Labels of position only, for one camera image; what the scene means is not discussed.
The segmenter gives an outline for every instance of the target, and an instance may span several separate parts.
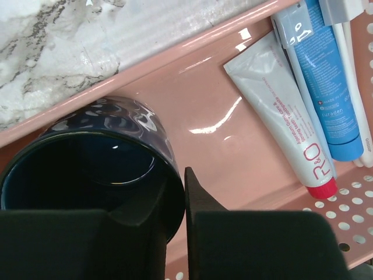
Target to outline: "mug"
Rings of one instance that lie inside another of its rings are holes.
[[[156,203],[161,204],[170,241],[185,209],[173,150],[150,108],[116,96],[53,123],[8,163],[0,177],[3,210],[115,212],[140,190],[146,194],[146,188],[159,192]]]

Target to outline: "blue tube cap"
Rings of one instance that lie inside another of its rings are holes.
[[[360,135],[349,143],[332,145],[328,143],[332,158],[340,162],[351,162],[358,159],[364,152]]]

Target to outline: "white marble surface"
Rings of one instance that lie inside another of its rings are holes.
[[[265,0],[0,0],[0,130]]]

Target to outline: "pink shelf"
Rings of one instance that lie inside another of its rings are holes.
[[[14,142],[0,149],[0,170],[37,132],[28,134],[50,121],[105,95],[128,96],[148,104],[160,117],[181,176],[184,167],[192,166],[204,188],[228,209],[309,208],[305,210],[326,216],[339,242],[349,245],[345,257],[350,267],[372,258],[373,170],[336,163],[341,193],[335,201],[311,198],[222,66],[271,31],[268,16],[295,2],[267,1],[0,133],[0,146]],[[353,30],[366,32],[370,21],[373,17],[362,15]],[[371,127],[372,39],[364,33],[355,47]],[[167,248],[166,278],[187,279],[186,240],[183,223]]]

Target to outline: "toothpaste tube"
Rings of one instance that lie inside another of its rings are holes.
[[[314,35],[294,49],[332,158],[356,160],[364,147],[333,27],[325,26],[318,0],[305,2]]]
[[[260,39],[224,69],[272,133],[308,192],[317,199],[333,196],[337,186],[332,168],[275,34]]]

